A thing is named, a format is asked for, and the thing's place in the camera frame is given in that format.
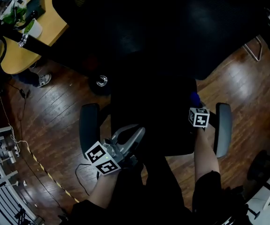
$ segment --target sneaker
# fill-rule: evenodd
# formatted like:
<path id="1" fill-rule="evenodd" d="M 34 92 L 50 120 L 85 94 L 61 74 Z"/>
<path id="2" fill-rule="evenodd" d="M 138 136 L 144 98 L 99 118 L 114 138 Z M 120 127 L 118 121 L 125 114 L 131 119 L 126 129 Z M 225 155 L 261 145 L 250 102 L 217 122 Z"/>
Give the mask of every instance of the sneaker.
<path id="1" fill-rule="evenodd" d="M 43 75 L 39 78 L 39 86 L 38 88 L 48 84 L 51 80 L 51 74 L 46 74 L 46 75 Z"/>

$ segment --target chair caster wheel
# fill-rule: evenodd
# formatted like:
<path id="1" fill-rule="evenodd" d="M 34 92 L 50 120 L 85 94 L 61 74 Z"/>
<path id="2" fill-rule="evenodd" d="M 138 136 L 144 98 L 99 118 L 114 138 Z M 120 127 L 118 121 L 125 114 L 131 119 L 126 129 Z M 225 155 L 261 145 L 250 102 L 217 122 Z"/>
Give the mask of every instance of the chair caster wheel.
<path id="1" fill-rule="evenodd" d="M 108 96 L 111 94 L 109 80 L 106 75 L 90 76 L 89 87 L 93 93 L 99 96 Z"/>

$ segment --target hardwood floorboard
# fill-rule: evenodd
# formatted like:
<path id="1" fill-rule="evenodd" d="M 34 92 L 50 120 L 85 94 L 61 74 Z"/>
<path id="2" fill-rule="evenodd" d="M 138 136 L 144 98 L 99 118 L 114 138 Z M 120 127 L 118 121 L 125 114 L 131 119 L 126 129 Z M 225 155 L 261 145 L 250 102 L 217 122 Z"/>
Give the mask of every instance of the hardwood floorboard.
<path id="1" fill-rule="evenodd" d="M 256 48 L 256 41 L 251 41 L 250 45 Z M 44 66 L 32 71 L 40 75 L 51 72 L 53 77 L 42 88 L 10 81 L 25 92 L 31 91 L 22 121 L 23 139 L 28 141 L 30 149 L 54 179 L 82 201 L 87 195 L 74 174 L 78 164 L 86 163 L 79 145 L 80 109 L 88 103 L 98 103 L 104 107 L 110 102 L 110 96 L 94 95 L 88 87 L 86 77 L 52 61 L 47 61 Z M 270 153 L 270 51 L 267 45 L 263 42 L 260 62 L 255 62 L 244 48 L 238 49 L 207 79 L 198 81 L 197 87 L 202 101 L 210 110 L 215 112 L 217 102 L 231 105 L 232 142 L 228 155 L 219 159 L 222 185 L 234 188 L 244 184 L 245 196 L 249 197 L 255 192 L 255 183 L 246 180 L 247 170 L 260 150 L 267 149 Z M 3 98 L 5 108 L 16 137 L 20 139 L 17 114 L 22 111 L 23 99 L 18 90 L 10 86 L 6 89 L 7 94 Z M 213 142 L 215 130 L 209 127 L 206 132 Z M 110 117 L 101 126 L 101 137 L 109 135 Z M 61 210 L 51 195 L 67 210 L 71 210 L 75 201 L 40 169 L 26 150 L 25 144 L 20 144 L 20 148 L 27 164 L 44 186 L 25 161 L 17 158 L 14 167 L 19 171 L 18 177 L 28 184 L 26 187 L 19 186 L 17 191 L 25 198 L 29 207 L 45 219 L 46 224 L 57 225 L 60 223 L 57 215 L 61 214 Z M 182 189 L 185 205 L 191 208 L 194 191 L 193 154 L 167 157 L 167 160 Z M 96 183 L 96 170 L 90 166 L 80 166 L 77 174 L 90 193 Z M 146 182 L 146 170 L 142 172 L 142 179 Z"/>

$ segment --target blue object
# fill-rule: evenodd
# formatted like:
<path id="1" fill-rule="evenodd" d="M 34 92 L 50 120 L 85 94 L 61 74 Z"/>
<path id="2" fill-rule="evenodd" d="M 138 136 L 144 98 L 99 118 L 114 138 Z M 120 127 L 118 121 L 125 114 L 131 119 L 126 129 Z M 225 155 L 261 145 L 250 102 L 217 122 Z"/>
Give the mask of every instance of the blue object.
<path id="1" fill-rule="evenodd" d="M 192 92 L 190 94 L 190 101 L 193 107 L 199 107 L 201 104 L 201 99 L 197 92 Z"/>

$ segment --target black sleeve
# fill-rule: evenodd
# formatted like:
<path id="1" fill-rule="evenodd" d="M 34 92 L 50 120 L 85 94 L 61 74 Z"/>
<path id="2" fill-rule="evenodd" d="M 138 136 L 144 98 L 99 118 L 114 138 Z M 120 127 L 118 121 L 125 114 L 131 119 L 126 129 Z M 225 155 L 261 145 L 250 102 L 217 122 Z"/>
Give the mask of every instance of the black sleeve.
<path id="1" fill-rule="evenodd" d="M 214 224 L 221 215 L 222 200 L 220 174 L 212 171 L 203 175 L 195 184 L 192 204 L 194 217 L 209 225 Z"/>
<path id="2" fill-rule="evenodd" d="M 103 219 L 108 218 L 108 211 L 101 208 L 94 203 L 84 200 L 80 203 L 74 204 L 72 213 L 69 217 L 69 224 L 94 224 L 103 222 Z"/>

